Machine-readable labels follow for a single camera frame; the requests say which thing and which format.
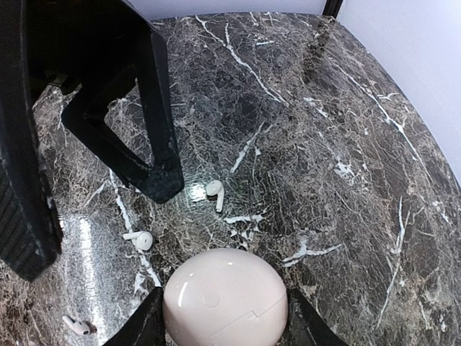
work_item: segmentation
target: white wall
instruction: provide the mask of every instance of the white wall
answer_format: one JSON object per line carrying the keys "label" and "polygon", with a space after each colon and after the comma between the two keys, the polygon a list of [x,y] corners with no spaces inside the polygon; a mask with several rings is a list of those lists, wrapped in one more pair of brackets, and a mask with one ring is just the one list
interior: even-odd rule
{"label": "white wall", "polygon": [[148,19],[221,12],[322,14],[326,0],[129,0]]}
{"label": "white wall", "polygon": [[461,1],[345,0],[339,21],[413,103],[461,182]]}

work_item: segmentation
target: earbud stem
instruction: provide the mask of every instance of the earbud stem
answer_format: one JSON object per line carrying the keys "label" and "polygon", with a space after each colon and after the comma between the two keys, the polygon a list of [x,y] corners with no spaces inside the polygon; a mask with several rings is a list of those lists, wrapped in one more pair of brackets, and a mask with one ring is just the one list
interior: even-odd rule
{"label": "earbud stem", "polygon": [[133,233],[125,233],[123,234],[123,239],[124,240],[133,240],[133,239],[136,239],[140,236],[140,234],[142,233],[142,231],[140,232],[133,232]]}
{"label": "earbud stem", "polygon": [[223,211],[224,204],[224,191],[218,193],[218,201],[216,202],[216,212],[220,213]]}

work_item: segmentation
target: white marble vein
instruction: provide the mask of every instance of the white marble vein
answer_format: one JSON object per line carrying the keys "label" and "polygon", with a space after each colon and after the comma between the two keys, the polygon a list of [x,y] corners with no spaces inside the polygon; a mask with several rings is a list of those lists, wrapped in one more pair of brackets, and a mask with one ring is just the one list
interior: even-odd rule
{"label": "white marble vein", "polygon": [[271,89],[269,90],[269,88],[264,84],[264,82],[262,81],[261,77],[252,69],[252,67],[250,65],[248,65],[246,62],[244,62],[238,55],[237,53],[235,52],[234,50],[234,47],[231,45],[231,38],[229,36],[229,23],[226,23],[225,25],[225,40],[226,42],[224,42],[223,40],[221,40],[218,36],[216,36],[215,34],[213,34],[211,31],[208,30],[207,28],[207,22],[204,21],[204,20],[201,20],[198,16],[195,16],[195,18],[200,22],[200,24],[202,24],[203,26],[203,29],[211,35],[211,37],[213,37],[216,41],[218,41],[221,45],[223,45],[224,48],[226,48],[227,50],[229,50],[230,54],[232,55],[232,57],[234,58],[234,60],[239,64],[239,65],[242,65],[244,68],[246,68],[250,74],[252,74],[254,76],[254,78],[256,78],[256,81],[258,82],[258,84],[261,86],[261,88],[264,90],[264,92],[266,94],[268,94],[274,101],[277,101],[277,102],[281,102],[283,103],[284,105],[288,106],[288,102],[282,97],[282,95],[280,95],[278,92],[276,92],[275,90]]}
{"label": "white marble vein", "polygon": [[300,240],[300,245],[301,247],[298,252],[282,260],[282,262],[284,262],[284,267],[292,267],[293,265],[298,263],[304,256],[322,256],[324,254],[329,254],[330,252],[337,250],[343,246],[343,244],[338,244],[323,250],[309,250],[307,238],[302,238]]}
{"label": "white marble vein", "polygon": [[405,131],[404,131],[404,126],[405,124],[401,125],[399,123],[397,123],[397,121],[395,121],[394,119],[392,119],[390,116],[389,116],[389,113],[384,109],[384,107],[380,104],[380,102],[376,99],[376,97],[373,95],[373,93],[371,92],[371,90],[369,90],[368,88],[364,88],[358,81],[355,80],[355,78],[353,76],[351,76],[350,74],[348,74],[347,72],[345,72],[344,69],[342,69],[338,64],[334,63],[331,59],[330,59],[331,63],[333,65],[335,65],[335,67],[340,70],[342,72],[342,74],[344,74],[353,84],[355,84],[356,87],[358,87],[360,90],[362,90],[370,99],[372,99],[377,107],[380,109],[381,113],[385,116],[385,119],[384,121],[389,124],[389,125],[393,125],[395,128],[397,128],[398,132],[400,132],[400,134],[405,138],[405,141],[407,142],[407,144],[410,146],[410,149],[412,150],[412,152],[414,153],[414,155],[416,156],[416,158],[418,159],[418,161],[420,162],[420,164],[422,165],[424,171],[426,172],[426,175],[427,177],[430,178],[430,174],[429,172],[427,171],[427,168],[426,168],[426,165],[424,164],[423,162],[423,159],[421,158],[421,156],[419,155],[418,151],[416,150],[415,146],[411,143],[410,141],[410,138],[408,138],[408,136],[406,135]]}
{"label": "white marble vein", "polygon": [[398,225],[400,226],[400,231],[398,232],[397,240],[395,241],[395,249],[390,250],[392,254],[395,254],[398,257],[397,257],[396,264],[394,265],[394,273],[392,275],[392,279],[390,281],[388,289],[386,290],[386,299],[385,299],[384,304],[382,305],[380,316],[377,320],[376,328],[378,328],[381,325],[382,317],[384,316],[385,310],[389,305],[389,298],[390,298],[390,294],[392,293],[392,290],[395,284],[395,279],[397,278],[398,271],[400,270],[400,254],[402,253],[403,239],[405,237],[406,225],[408,223],[409,217],[410,217],[410,211],[408,211],[408,214],[406,216],[406,220],[404,223],[403,217],[402,217],[402,197],[400,197],[400,202],[398,204]]}
{"label": "white marble vein", "polygon": [[258,135],[261,133],[261,129],[264,125],[264,121],[263,123],[259,126],[258,130],[255,132],[255,134],[253,135],[253,137],[251,137],[247,142],[246,142],[246,145],[243,147],[243,150],[240,151],[238,153],[238,157],[236,159],[236,162],[235,164],[233,165],[233,167],[230,169],[230,173],[235,173],[238,166],[240,166],[241,162],[243,161],[243,159],[245,158],[245,155],[248,153],[248,151],[250,150],[251,146],[254,144],[254,142],[256,141],[256,138],[258,137]]}

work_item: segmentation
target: white earbud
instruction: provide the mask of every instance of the white earbud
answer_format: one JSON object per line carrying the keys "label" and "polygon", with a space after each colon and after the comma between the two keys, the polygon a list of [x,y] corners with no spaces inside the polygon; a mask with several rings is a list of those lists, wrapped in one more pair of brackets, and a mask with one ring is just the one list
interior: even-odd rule
{"label": "white earbud", "polygon": [[220,213],[223,211],[224,204],[224,186],[219,180],[213,180],[207,185],[207,195],[216,196],[218,195],[218,201],[216,202],[216,212]]}
{"label": "white earbud", "polygon": [[63,321],[78,335],[88,335],[91,333],[89,325],[86,323],[75,321],[69,316],[63,316]]}
{"label": "white earbud", "polygon": [[147,251],[152,247],[152,234],[146,231],[123,234],[124,240],[132,240],[136,249]]}

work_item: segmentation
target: marble floor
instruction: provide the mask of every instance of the marble floor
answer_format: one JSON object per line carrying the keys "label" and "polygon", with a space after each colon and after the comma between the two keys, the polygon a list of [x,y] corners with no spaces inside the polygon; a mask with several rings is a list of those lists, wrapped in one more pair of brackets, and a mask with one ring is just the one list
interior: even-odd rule
{"label": "marble floor", "polygon": [[[269,262],[349,345],[461,345],[460,186],[364,47],[309,15],[153,24],[168,43],[184,191],[156,205],[122,186],[61,125],[69,98],[47,90],[35,117],[63,254],[33,284],[0,264],[0,344],[102,345],[185,260],[233,247]],[[108,123],[151,160],[136,90]],[[221,214],[205,196],[214,179]],[[155,237],[145,254],[122,239],[138,230]],[[72,334],[64,314],[97,333]]]}

